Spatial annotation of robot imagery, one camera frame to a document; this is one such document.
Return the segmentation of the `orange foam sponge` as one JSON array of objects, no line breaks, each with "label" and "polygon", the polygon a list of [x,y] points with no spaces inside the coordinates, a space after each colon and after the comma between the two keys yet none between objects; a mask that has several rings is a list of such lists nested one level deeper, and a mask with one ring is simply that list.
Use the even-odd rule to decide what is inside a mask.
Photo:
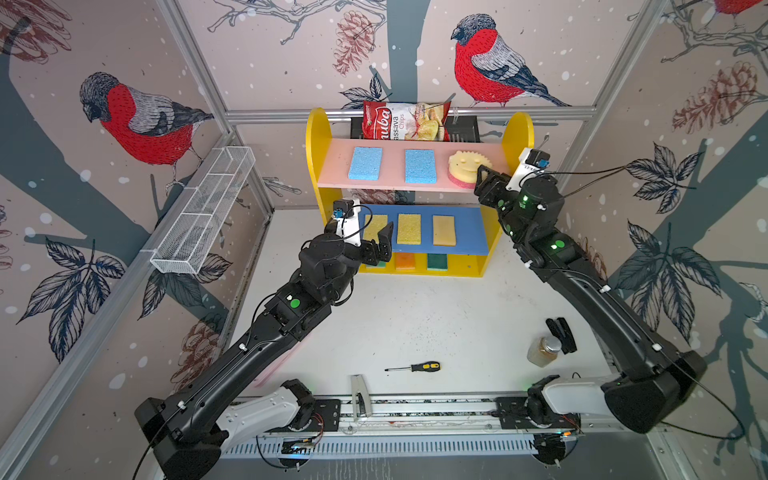
[{"label": "orange foam sponge", "polygon": [[413,271],[416,269],[416,256],[409,252],[395,253],[395,269],[397,271]]}]

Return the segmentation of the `yellow cellulose sponge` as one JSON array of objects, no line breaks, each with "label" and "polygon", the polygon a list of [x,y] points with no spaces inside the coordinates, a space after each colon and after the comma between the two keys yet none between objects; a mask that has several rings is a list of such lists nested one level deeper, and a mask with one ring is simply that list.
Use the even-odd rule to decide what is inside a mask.
[{"label": "yellow cellulose sponge", "polygon": [[421,244],[421,215],[399,214],[397,222],[397,243],[399,245]]}]

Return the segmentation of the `yellow smiley face sponge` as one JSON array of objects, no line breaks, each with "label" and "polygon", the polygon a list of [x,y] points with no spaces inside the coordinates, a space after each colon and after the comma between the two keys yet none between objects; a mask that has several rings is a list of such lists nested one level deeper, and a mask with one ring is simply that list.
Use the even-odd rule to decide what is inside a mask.
[{"label": "yellow smiley face sponge", "polygon": [[492,162],[478,152],[457,151],[448,159],[448,178],[460,188],[473,189],[481,166],[491,168]]}]

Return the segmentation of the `dark green scouring sponge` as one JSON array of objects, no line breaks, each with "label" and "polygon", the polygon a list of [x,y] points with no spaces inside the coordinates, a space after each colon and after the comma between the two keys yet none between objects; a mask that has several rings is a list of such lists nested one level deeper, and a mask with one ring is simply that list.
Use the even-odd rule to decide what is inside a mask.
[{"label": "dark green scouring sponge", "polygon": [[428,254],[427,269],[429,271],[447,271],[448,256],[446,254]]}]

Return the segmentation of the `pale yellow sponge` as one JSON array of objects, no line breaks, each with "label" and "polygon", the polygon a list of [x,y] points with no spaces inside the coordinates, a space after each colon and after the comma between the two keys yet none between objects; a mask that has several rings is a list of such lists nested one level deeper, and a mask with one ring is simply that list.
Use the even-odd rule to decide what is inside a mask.
[{"label": "pale yellow sponge", "polygon": [[433,221],[433,245],[440,247],[455,247],[457,236],[455,217],[449,215],[434,215]]}]

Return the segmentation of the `blue sponge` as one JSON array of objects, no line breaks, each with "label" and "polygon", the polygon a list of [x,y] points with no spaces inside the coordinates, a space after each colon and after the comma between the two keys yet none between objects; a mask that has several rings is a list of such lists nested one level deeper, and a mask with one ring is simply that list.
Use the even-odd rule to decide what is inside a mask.
[{"label": "blue sponge", "polygon": [[408,184],[435,184],[436,160],[433,150],[405,151],[405,182]]},{"label": "blue sponge", "polygon": [[383,151],[374,147],[355,147],[348,178],[357,181],[378,181]]}]

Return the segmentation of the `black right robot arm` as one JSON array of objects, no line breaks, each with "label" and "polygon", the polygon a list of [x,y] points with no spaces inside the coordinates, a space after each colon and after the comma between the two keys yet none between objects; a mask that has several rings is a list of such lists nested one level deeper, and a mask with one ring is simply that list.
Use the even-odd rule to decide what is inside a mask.
[{"label": "black right robot arm", "polygon": [[550,375],[534,383],[527,391],[530,420],[544,427],[566,414],[611,415],[647,433],[681,406],[706,371],[703,358],[652,331],[602,281],[580,245],[556,228],[565,200],[556,179],[544,174],[520,182],[482,166],[474,193],[496,211],[526,267],[587,321],[618,370],[614,377]]}]

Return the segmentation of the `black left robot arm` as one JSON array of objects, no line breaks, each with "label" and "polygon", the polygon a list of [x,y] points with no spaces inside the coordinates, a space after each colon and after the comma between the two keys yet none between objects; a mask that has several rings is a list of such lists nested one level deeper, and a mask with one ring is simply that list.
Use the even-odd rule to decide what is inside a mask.
[{"label": "black left robot arm", "polygon": [[266,299],[250,328],[196,379],[165,398],[148,398],[135,417],[168,479],[201,479],[224,450],[275,428],[313,421],[315,399],[299,380],[287,380],[257,400],[235,399],[268,366],[301,342],[345,302],[361,265],[392,258],[394,225],[377,240],[349,243],[332,220],[299,252],[300,266]]}]

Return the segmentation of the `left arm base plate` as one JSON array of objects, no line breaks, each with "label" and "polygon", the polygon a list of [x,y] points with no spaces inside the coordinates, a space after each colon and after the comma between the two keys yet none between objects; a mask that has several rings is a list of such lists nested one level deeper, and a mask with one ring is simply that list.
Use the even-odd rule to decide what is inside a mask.
[{"label": "left arm base plate", "polygon": [[341,419],[341,401],[338,399],[316,399],[312,410],[302,406],[297,416],[281,432],[337,432]]}]

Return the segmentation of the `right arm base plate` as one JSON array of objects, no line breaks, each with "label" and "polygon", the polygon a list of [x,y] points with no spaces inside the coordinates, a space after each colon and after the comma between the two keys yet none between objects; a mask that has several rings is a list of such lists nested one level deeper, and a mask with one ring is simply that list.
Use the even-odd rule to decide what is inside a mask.
[{"label": "right arm base plate", "polygon": [[560,429],[579,430],[578,414],[558,414],[542,400],[528,396],[501,396],[494,399],[496,409],[492,416],[500,421],[503,430]]}]

